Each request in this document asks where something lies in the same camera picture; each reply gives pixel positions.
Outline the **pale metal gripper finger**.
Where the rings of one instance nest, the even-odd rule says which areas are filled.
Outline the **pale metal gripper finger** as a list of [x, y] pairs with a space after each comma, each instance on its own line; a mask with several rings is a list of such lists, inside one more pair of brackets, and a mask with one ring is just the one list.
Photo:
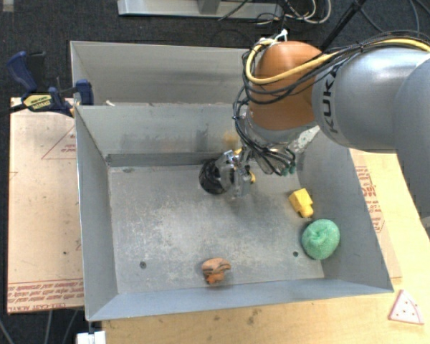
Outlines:
[[218, 182], [218, 191], [220, 194], [229, 193], [234, 187], [234, 169], [218, 168], [216, 170], [216, 181]]
[[245, 174], [245, 175], [236, 174], [234, 177], [234, 196], [236, 198], [245, 197], [249, 193], [251, 184], [252, 184], [251, 174]]

